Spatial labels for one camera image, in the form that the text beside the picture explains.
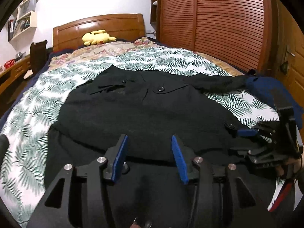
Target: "green leaf pattern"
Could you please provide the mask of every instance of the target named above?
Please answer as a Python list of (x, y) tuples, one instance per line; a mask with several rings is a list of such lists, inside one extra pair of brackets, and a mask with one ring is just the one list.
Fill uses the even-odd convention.
[[(117, 56), (82, 60), (40, 75), (13, 108), (1, 133), (10, 142), (0, 172), (0, 196), (15, 219), (26, 226), (44, 189), (47, 132), (60, 107), (77, 86), (93, 80), (111, 65), (125, 70), (160, 70), (191, 76), (198, 73), (226, 75), (222, 68), (181, 48), (150, 47)], [(277, 113), (246, 91), (217, 95), (206, 93), (252, 127), (260, 120), (276, 120)]]

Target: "louvered door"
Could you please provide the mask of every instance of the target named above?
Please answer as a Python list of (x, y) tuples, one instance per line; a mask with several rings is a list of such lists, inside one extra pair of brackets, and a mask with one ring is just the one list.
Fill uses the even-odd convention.
[(270, 50), (272, 21), (267, 2), (163, 0), (160, 41), (209, 54), (246, 71), (261, 69), (258, 65), (267, 61)]

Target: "headboard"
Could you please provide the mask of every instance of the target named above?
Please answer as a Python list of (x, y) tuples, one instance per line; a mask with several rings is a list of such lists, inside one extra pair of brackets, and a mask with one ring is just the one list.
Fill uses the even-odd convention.
[(53, 29), (53, 49), (77, 49), (83, 45), (85, 33), (104, 29), (111, 37), (134, 41), (145, 36), (145, 25), (141, 13), (117, 13), (80, 19)]

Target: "red and white object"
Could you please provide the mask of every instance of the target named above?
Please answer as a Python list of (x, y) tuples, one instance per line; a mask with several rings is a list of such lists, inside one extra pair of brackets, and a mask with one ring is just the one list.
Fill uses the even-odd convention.
[(12, 59), (12, 60), (7, 61), (3, 66), (5, 67), (5, 69), (9, 69), (14, 64), (15, 64), (15, 59)]

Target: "yellow plush toy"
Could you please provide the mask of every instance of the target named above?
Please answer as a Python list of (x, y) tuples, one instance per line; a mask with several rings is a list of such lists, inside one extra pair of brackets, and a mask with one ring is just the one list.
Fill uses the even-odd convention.
[(93, 31), (91, 33), (86, 33), (82, 37), (82, 41), (84, 45), (96, 45), (96, 44), (103, 44), (109, 41), (115, 41), (116, 38), (110, 37), (109, 34), (105, 30)]

